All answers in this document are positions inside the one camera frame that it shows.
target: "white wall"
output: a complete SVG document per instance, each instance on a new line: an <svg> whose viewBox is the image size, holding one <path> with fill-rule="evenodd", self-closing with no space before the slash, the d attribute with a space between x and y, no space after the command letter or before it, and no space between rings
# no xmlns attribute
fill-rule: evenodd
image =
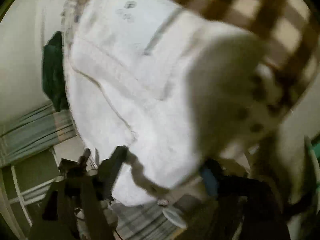
<svg viewBox="0 0 320 240"><path fill-rule="evenodd" d="M0 22L0 123L44 104L35 48L38 0L15 0Z"/></svg>

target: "plaid curtain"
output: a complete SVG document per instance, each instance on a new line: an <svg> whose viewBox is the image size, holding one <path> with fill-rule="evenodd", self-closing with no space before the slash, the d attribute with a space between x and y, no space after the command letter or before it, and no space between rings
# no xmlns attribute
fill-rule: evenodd
<svg viewBox="0 0 320 240"><path fill-rule="evenodd" d="M0 168L76 136L70 112L52 104L0 125Z"/></svg>

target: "checkered blanket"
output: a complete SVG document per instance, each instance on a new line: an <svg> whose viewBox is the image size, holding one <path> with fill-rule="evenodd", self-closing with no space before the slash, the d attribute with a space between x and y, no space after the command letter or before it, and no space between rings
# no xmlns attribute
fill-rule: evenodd
<svg viewBox="0 0 320 240"><path fill-rule="evenodd" d="M68 0L62 26L68 57L79 18L89 0ZM174 0L208 20L223 21L255 33L268 50L263 63L275 74L282 97L268 105L270 115L290 109L314 78L320 62L317 12L304 0ZM175 227L156 204L114 206L123 239L167 239Z"/></svg>

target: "cable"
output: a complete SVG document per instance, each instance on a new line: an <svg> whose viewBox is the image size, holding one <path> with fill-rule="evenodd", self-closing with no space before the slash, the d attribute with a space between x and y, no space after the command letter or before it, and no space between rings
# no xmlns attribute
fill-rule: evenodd
<svg viewBox="0 0 320 240"><path fill-rule="evenodd" d="M115 229L115 232L116 232L116 234L119 236L119 238L121 239L121 240L123 240L122 239L122 237L119 235L119 233L118 233L118 231Z"/></svg>

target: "white garment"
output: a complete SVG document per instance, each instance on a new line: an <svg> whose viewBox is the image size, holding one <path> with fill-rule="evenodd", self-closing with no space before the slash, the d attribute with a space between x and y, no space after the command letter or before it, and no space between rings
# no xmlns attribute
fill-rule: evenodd
<svg viewBox="0 0 320 240"><path fill-rule="evenodd" d="M65 62L69 103L100 161L117 145L137 157L113 197L151 201L161 194L152 183L174 188L221 151L240 132L238 110L252 105L262 54L253 34L169 0L90 0Z"/></svg>

